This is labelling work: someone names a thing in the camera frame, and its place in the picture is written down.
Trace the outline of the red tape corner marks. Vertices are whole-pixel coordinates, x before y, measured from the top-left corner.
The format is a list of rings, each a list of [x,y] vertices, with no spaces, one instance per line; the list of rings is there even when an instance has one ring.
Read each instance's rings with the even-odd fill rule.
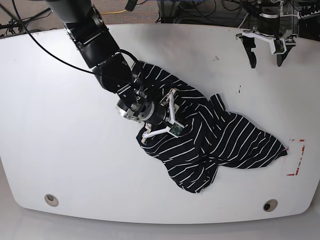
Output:
[[[284,173],[288,177],[297,176],[306,147],[305,139],[290,139],[284,160]]]

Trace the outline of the navy white striped T-shirt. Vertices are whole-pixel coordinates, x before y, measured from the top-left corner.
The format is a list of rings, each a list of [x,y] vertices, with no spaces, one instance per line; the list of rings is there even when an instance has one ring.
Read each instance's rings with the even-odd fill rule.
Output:
[[[163,133],[136,140],[151,157],[160,160],[181,189],[198,194],[215,179],[218,167],[264,168],[287,155],[285,146],[244,116],[228,112],[219,94],[206,98],[191,85],[149,63],[132,67],[146,81],[144,91],[158,103],[176,88],[177,119],[184,125],[178,137]]]

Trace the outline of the white power strip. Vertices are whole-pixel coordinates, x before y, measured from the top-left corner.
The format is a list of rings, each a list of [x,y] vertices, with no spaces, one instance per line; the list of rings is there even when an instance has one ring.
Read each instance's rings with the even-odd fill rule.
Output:
[[[299,12],[297,17],[299,19],[305,20],[313,17],[318,17],[320,15],[320,4],[315,3],[310,6],[304,6]]]

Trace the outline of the aluminium frame base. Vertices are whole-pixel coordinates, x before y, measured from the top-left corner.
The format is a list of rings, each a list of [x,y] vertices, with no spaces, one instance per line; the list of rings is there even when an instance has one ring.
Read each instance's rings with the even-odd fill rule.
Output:
[[[202,19],[195,7],[204,0],[157,0],[158,18],[155,23],[180,24]]]

